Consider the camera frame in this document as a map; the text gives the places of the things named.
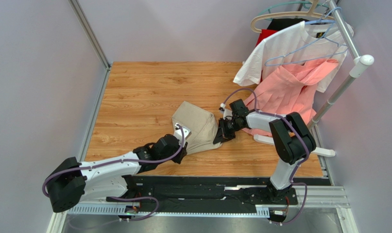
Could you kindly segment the beige cloth napkin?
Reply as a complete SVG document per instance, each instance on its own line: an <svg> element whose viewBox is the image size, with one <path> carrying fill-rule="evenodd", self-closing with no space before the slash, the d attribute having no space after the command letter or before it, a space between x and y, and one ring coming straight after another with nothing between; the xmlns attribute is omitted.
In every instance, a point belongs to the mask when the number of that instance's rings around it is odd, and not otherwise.
<svg viewBox="0 0 392 233"><path fill-rule="evenodd" d="M213 143L218 132L218 124L213 113L184 101L171 119L173 124L179 123L191 131L186 139L188 155L215 150L222 146L222 143Z"/></svg>

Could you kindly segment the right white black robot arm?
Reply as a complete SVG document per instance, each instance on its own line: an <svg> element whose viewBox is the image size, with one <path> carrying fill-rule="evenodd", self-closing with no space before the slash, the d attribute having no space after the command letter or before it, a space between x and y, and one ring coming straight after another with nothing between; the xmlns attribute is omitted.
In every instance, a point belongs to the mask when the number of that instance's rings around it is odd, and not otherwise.
<svg viewBox="0 0 392 233"><path fill-rule="evenodd" d="M298 166L316 149L315 139L301 115L292 112L282 116L250 110L242 100L230 103L230 109L226 109L225 104L221 103L219 110L223 112L223 117L218 121L213 144L233 140L236 132L243 129L271 133L279 160L267 182L265 196L273 203L284 200L292 187L292 179Z"/></svg>

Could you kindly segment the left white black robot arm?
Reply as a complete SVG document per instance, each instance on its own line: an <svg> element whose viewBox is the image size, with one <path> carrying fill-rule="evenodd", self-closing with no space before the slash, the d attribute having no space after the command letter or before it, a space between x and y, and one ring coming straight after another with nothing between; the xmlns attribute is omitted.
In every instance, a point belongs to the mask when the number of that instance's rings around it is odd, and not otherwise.
<svg viewBox="0 0 392 233"><path fill-rule="evenodd" d="M86 200L133 198L127 176L154 170L167 161L181 163L187 154L187 137L180 133L167 134L155 143L95 162L79 162L76 157L69 157L45 179L42 192L55 213Z"/></svg>

